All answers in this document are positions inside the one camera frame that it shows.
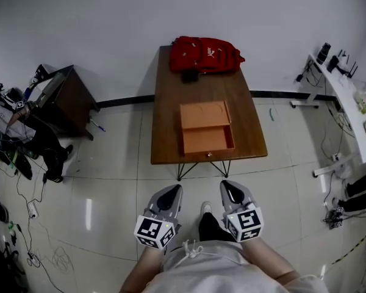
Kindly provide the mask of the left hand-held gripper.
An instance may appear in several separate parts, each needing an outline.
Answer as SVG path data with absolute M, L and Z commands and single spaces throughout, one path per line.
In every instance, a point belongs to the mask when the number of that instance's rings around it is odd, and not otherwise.
M 171 185 L 156 192 L 143 215 L 138 216 L 134 236 L 139 244 L 163 250 L 179 231 L 178 214 L 181 211 L 183 188 Z

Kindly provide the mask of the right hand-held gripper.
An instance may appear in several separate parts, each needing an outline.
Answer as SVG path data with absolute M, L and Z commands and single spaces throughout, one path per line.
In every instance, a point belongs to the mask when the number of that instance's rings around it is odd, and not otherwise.
M 241 205 L 223 214 L 225 227 L 235 241 L 241 243 L 260 237 L 264 227 L 262 210 L 252 202 L 249 188 L 235 181 L 222 180 L 220 193 L 224 208 Z

